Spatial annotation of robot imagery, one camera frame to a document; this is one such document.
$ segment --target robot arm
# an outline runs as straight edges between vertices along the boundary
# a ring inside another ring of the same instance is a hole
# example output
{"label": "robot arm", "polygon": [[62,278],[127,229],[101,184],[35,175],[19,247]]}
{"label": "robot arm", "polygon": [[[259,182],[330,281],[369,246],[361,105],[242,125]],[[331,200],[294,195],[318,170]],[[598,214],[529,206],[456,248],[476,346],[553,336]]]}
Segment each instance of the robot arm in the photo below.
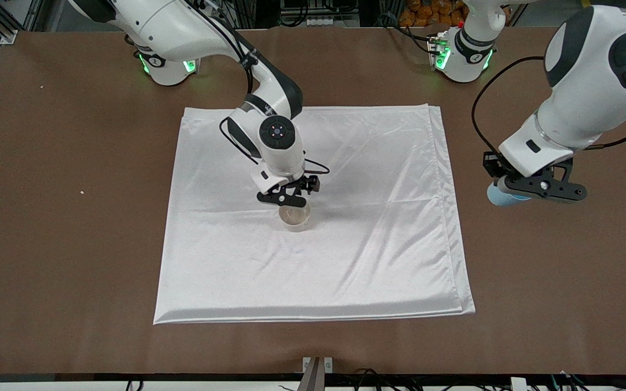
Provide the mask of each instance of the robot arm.
{"label": "robot arm", "polygon": [[462,27],[451,27],[430,41],[435,69],[449,79],[467,83],[477,79],[489,65],[494,42],[506,24],[502,5],[525,4],[537,0],[463,0],[470,9]]}
{"label": "robot arm", "polygon": [[594,5],[569,18],[547,47],[544,69],[552,94],[499,146],[514,170],[497,186],[521,196],[582,200],[583,186],[554,180],[552,166],[570,171],[574,153],[626,121],[626,10]]}
{"label": "robot arm", "polygon": [[[301,191],[318,191],[318,178],[305,176],[301,138],[290,119],[303,106],[303,94],[245,38],[221,20],[184,0],[69,0],[80,13],[124,30],[139,50],[147,73],[172,86],[196,70],[202,57],[226,55],[250,69],[259,87],[228,118],[229,140],[256,162],[251,178],[264,203],[303,207]],[[285,188],[293,188],[293,195]]]}

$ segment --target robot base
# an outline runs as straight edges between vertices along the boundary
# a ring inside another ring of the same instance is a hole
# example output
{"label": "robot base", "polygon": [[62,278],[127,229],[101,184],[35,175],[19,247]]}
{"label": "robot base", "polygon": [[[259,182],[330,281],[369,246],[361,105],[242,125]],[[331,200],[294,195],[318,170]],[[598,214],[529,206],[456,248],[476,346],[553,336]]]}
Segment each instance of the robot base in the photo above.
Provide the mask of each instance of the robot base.
{"label": "robot base", "polygon": [[451,27],[449,30],[440,33],[436,38],[429,41],[429,50],[439,54],[430,54],[432,68],[442,72],[450,80],[459,83],[469,83],[477,79],[482,71],[489,67],[489,59],[492,56],[477,54],[480,57],[474,64],[470,64],[457,49],[455,49],[455,36],[460,32],[459,27]]}
{"label": "robot base", "polygon": [[146,54],[139,54],[139,59],[144,64],[144,72],[162,86],[175,86],[191,74],[199,72],[199,59],[169,61],[157,55],[145,57]]}

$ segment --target table surface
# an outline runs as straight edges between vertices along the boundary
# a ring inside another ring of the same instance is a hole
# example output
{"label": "table surface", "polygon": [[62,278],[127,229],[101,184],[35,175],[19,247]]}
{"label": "table surface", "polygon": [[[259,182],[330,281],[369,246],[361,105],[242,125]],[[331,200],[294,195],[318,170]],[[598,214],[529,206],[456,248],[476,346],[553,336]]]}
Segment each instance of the table surface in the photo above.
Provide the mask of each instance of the table surface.
{"label": "table surface", "polygon": [[[245,32],[307,106],[441,106],[477,313],[163,326],[152,319],[183,108],[236,107],[243,70],[209,58],[161,87],[122,34],[21,33],[0,52],[0,373],[279,373],[316,355],[344,372],[626,373],[626,144],[576,158],[579,205],[500,209],[485,196],[472,102],[552,33],[506,29],[479,81],[454,84],[394,30]],[[548,95],[542,65],[521,64],[485,94],[480,127],[498,144]]]}

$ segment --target white cloth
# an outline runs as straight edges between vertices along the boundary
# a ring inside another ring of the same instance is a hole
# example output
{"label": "white cloth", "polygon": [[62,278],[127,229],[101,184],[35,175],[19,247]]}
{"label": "white cloth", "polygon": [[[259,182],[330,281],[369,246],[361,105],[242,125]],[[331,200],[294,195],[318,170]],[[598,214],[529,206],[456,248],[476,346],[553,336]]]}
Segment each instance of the white cloth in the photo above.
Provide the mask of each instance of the white cloth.
{"label": "white cloth", "polygon": [[256,200],[228,114],[185,110],[154,324],[474,312],[438,107],[306,107],[306,158],[332,173],[304,232]]}

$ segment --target green led light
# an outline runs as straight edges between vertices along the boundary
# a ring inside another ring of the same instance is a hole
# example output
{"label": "green led light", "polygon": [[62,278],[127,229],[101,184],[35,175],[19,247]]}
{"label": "green led light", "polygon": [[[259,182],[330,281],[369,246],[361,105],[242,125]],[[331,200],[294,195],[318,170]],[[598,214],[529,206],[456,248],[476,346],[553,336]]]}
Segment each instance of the green led light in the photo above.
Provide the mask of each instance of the green led light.
{"label": "green led light", "polygon": [[146,72],[146,74],[149,74],[149,67],[146,66],[146,62],[144,62],[144,57],[142,57],[141,54],[139,55],[139,59],[141,60],[142,65],[144,65],[144,72]]}
{"label": "green led light", "polygon": [[487,59],[485,60],[485,65],[482,67],[482,70],[487,69],[487,67],[489,67],[489,59],[492,57],[492,53],[494,53],[494,50],[490,50],[489,54],[487,55]]}
{"label": "green led light", "polygon": [[444,48],[443,52],[438,55],[436,59],[436,67],[440,70],[444,69],[446,67],[448,57],[450,57],[450,47]]}
{"label": "green led light", "polygon": [[193,72],[195,70],[195,62],[194,61],[183,61],[185,65],[185,70],[189,72]]}

